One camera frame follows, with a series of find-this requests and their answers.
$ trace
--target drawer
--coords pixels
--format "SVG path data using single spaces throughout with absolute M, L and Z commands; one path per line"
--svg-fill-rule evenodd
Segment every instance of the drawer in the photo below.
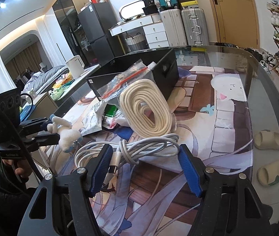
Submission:
M 142 17 L 142 18 L 139 18 L 136 20 L 129 21 L 129 22 L 127 22 L 123 25 L 117 26 L 115 28 L 112 28 L 110 30 L 110 32 L 111 32 L 112 36 L 115 36 L 115 35 L 124 33 L 126 31 L 129 31 L 129 30 L 132 30 L 132 29 L 135 29 L 138 27 L 146 26 L 146 25 L 149 25 L 152 23 L 153 23 L 153 20 L 152 20 L 151 16 L 146 16 L 146 17 Z
M 158 23 L 158 24 L 153 24 L 149 26 L 144 27 L 144 32 L 145 34 L 154 34 L 154 33 L 159 33 L 159 32 L 164 32 L 165 28 L 163 26 L 163 23 Z
M 167 39 L 166 32 L 160 32 L 160 33 L 146 35 L 146 40 L 148 43 L 153 43 L 153 42 L 167 41 L 168 39 Z
M 154 42 L 149 44 L 150 49 L 157 49 L 162 47 L 169 47 L 168 41 Z

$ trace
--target door frame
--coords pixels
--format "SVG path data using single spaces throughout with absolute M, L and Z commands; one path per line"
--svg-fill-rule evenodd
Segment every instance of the door frame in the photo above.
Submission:
M 219 24 L 218 24 L 218 18 L 217 18 L 217 14 L 216 14 L 215 3 L 214 3 L 214 0 L 209 0 L 209 1 L 211 3 L 211 10 L 212 10 L 214 22 L 215 22 L 217 42 L 222 42 L 220 39 L 220 34 L 219 34 Z M 260 27 L 259 27 L 258 11 L 257 11 L 255 0 L 252 0 L 252 3 L 253 3 L 255 21 L 256 21 L 256 26 L 257 26 L 258 49 L 260 49 Z

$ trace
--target silver bolt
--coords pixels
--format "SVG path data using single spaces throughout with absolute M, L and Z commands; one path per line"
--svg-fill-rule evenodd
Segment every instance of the silver bolt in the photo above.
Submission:
M 246 178 L 247 178 L 247 176 L 246 176 L 245 174 L 243 174 L 243 173 L 240 173 L 240 174 L 239 174 L 239 177 L 240 177 L 241 179 L 246 179 Z
M 212 167 L 207 167 L 206 169 L 205 169 L 205 171 L 207 172 L 207 173 L 214 173 L 214 169 L 212 168 Z
M 77 173 L 78 174 L 82 174 L 82 173 L 85 173 L 86 169 L 84 167 L 80 167 L 77 169 Z
M 45 180 L 50 180 L 52 177 L 53 177 L 53 175 L 52 175 L 51 173 L 49 173 L 49 174 L 46 174 L 46 175 L 44 176 L 44 179 L 45 179 Z

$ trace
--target white plush keychain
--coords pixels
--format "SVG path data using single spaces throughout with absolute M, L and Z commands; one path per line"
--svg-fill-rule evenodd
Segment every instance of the white plush keychain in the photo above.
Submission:
M 70 153 L 82 141 L 82 134 L 72 129 L 72 124 L 55 115 L 50 116 L 53 123 L 47 126 L 47 131 L 50 133 L 58 133 L 60 140 L 58 145 L 65 153 Z

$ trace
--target laundry basket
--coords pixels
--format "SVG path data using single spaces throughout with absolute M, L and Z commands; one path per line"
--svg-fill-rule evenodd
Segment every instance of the laundry basket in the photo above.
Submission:
M 131 52 L 145 50 L 148 48 L 145 36 L 140 33 L 137 33 L 134 37 L 127 35 L 125 40 Z

